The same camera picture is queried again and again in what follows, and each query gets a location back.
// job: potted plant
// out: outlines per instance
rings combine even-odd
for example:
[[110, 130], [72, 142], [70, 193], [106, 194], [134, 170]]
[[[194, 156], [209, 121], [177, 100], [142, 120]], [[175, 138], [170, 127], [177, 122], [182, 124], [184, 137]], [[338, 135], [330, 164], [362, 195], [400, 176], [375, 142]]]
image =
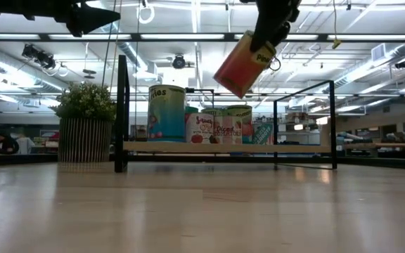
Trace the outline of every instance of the potted plant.
[[50, 107], [60, 117], [59, 162], [109, 160], [115, 104], [106, 86], [71, 84]]

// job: canned goods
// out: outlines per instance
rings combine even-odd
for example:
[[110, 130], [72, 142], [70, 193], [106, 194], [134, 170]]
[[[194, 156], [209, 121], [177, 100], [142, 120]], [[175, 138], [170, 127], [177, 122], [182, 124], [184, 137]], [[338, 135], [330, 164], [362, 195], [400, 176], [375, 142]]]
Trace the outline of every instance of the canned goods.
[[148, 141], [185, 142], [186, 90], [179, 86], [149, 88]]
[[190, 114], [192, 113], [197, 113], [199, 109], [191, 106], [186, 106], [186, 118], [185, 118], [185, 123], [187, 124], [187, 119], [190, 117]]
[[243, 144], [252, 143], [252, 107], [249, 105], [232, 105], [226, 109], [227, 115], [240, 117], [242, 122]]
[[208, 114], [214, 115], [214, 116], [223, 116], [224, 111], [225, 110], [223, 110], [223, 109], [216, 109], [216, 108], [208, 108], [208, 109], [201, 110], [201, 112], [208, 113]]
[[258, 123], [254, 124], [254, 135], [252, 136], [252, 143], [260, 145], [273, 145], [273, 124]]
[[276, 49], [268, 41], [257, 52], [251, 52], [253, 34], [249, 30], [245, 32], [214, 76], [215, 81], [239, 98], [243, 98], [276, 55]]
[[214, 137], [219, 144], [242, 144], [242, 122], [240, 117], [215, 116]]
[[214, 116], [207, 113], [192, 113], [186, 123], [188, 143], [214, 143]]

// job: wooden floor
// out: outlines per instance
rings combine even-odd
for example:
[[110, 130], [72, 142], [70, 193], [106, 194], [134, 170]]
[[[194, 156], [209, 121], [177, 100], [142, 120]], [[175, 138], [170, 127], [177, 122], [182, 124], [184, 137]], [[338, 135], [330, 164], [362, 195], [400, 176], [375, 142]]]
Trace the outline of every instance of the wooden floor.
[[405, 252], [405, 170], [0, 167], [0, 253]]

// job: white can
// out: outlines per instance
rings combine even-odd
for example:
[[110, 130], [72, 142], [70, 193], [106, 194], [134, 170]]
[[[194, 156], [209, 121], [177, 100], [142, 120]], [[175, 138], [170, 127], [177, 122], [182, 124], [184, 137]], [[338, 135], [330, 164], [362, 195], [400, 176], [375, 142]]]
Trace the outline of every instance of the white can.
[[188, 143], [214, 143], [214, 116], [207, 113], [191, 113], [186, 123]]
[[237, 116], [215, 116], [214, 136], [219, 144], [242, 144], [242, 119]]

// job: wooden planter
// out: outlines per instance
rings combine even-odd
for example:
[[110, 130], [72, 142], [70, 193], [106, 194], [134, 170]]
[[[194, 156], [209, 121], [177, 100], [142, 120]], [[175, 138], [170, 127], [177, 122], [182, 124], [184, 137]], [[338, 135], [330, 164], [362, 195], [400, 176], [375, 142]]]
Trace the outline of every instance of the wooden planter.
[[61, 119], [59, 162], [108, 162], [112, 123]]

